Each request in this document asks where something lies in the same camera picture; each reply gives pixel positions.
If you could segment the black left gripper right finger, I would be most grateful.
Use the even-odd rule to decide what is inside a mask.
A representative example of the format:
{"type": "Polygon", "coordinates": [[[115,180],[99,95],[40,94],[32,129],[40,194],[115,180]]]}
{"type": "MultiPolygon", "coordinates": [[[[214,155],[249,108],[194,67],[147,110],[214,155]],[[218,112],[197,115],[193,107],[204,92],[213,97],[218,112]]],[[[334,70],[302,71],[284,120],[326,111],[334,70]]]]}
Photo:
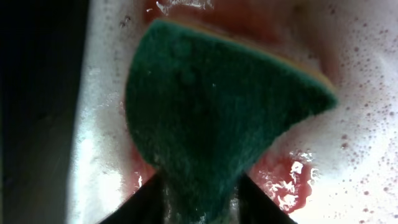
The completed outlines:
{"type": "Polygon", "coordinates": [[[297,224],[247,175],[238,182],[239,224],[297,224]]]}

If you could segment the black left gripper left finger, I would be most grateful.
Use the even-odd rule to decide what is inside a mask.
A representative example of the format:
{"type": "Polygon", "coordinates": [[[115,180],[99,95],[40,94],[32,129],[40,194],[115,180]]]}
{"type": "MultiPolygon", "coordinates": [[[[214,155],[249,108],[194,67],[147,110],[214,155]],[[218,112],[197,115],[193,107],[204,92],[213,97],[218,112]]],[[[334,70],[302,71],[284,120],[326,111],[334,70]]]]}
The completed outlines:
{"type": "Polygon", "coordinates": [[[164,182],[156,173],[99,224],[164,224],[164,222],[164,182]]]}

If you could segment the green and orange sponge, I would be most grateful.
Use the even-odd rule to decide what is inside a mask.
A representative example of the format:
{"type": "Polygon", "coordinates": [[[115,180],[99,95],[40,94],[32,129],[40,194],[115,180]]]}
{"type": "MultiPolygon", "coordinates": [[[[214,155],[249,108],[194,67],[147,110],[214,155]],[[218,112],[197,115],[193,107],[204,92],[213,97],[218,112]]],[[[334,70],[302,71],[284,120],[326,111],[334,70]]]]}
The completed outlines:
{"type": "Polygon", "coordinates": [[[170,19],[147,28],[125,91],[129,132],[165,181],[171,223],[225,223],[241,174],[336,103],[322,74],[170,19]]]}

